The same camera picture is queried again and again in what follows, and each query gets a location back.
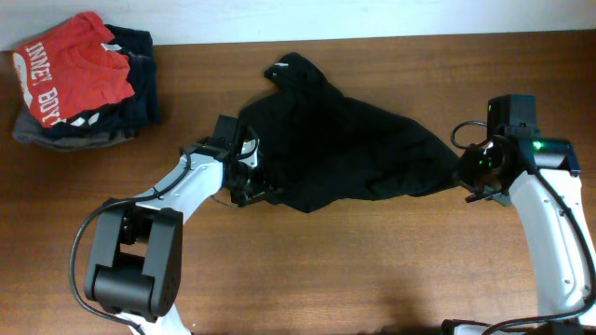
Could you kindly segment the black t-shirt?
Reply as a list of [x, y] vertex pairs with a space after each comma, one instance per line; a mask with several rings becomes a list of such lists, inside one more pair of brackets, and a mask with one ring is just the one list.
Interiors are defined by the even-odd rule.
[[239, 117], [260, 139], [267, 200], [310, 213], [343, 200], [452, 189], [457, 155], [415, 120], [345, 96], [292, 52], [264, 71], [277, 91]]

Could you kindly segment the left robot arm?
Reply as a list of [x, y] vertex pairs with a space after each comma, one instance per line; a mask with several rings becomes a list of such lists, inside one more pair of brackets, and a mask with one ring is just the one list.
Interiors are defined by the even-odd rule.
[[257, 184], [260, 139], [235, 118], [180, 152], [173, 170], [142, 194], [109, 199], [83, 221], [79, 242], [95, 227], [83, 286], [70, 283], [86, 311], [134, 334], [187, 334], [175, 306], [182, 278], [183, 226], [208, 198], [226, 188], [244, 207], [265, 193]]

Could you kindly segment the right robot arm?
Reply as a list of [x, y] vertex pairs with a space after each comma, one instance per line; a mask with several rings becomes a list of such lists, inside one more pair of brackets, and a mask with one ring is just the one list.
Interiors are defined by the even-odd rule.
[[516, 208], [535, 274], [537, 314], [494, 325], [446, 320], [444, 334], [592, 334], [595, 248], [570, 141], [493, 135], [465, 147], [456, 178], [468, 202]]

